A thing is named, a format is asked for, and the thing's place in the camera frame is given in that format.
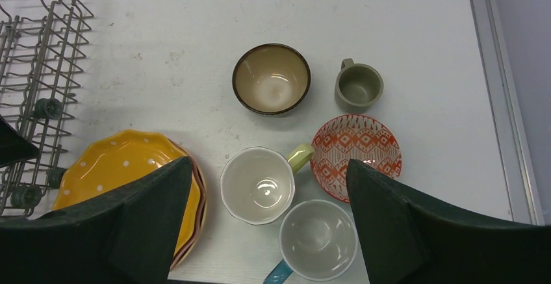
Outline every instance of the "blue mug handle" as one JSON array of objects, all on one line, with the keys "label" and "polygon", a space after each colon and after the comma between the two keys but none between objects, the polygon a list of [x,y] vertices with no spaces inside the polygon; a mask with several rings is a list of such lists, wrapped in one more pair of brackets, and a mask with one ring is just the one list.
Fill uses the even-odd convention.
[{"label": "blue mug handle", "polygon": [[266,276],[264,284],[282,284],[292,274],[291,268],[285,262],[281,260],[277,266]]}]

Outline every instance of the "pink plate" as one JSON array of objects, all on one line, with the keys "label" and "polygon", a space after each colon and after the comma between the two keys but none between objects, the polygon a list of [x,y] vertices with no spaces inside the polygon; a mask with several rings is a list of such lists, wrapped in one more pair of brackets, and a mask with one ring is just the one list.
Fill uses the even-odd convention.
[{"label": "pink plate", "polygon": [[391,131],[365,115],[347,114],[328,121],[314,136],[316,150],[310,166],[316,181],[329,195],[349,203],[346,169],[359,159],[385,175],[396,178],[402,171],[402,152]]}]

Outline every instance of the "gray plastic wheel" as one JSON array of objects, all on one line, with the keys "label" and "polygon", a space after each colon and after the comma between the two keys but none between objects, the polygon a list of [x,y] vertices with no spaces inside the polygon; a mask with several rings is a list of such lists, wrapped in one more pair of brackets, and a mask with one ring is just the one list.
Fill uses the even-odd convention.
[{"label": "gray plastic wheel", "polygon": [[51,188],[59,188],[61,186],[61,179],[67,169],[61,167],[54,167],[47,171],[46,179],[48,186]]},{"label": "gray plastic wheel", "polygon": [[15,208],[31,209],[36,207],[42,199],[42,189],[38,185],[20,185],[12,192],[12,206]]},{"label": "gray plastic wheel", "polygon": [[58,120],[63,113],[63,105],[58,99],[38,99],[34,104],[34,115],[38,118]]}]

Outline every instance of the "metal edge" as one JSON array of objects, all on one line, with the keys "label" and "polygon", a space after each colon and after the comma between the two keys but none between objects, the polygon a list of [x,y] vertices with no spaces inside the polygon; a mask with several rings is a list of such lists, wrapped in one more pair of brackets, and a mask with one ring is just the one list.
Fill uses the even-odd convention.
[{"label": "metal edge", "polygon": [[496,0],[470,0],[494,126],[515,222],[544,218]]}]

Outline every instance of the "gray wall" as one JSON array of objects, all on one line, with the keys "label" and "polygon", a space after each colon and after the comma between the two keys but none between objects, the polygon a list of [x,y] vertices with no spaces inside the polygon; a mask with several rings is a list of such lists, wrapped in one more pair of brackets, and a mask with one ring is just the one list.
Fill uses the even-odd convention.
[{"label": "gray wall", "polygon": [[551,224],[551,0],[497,0],[546,224]]}]

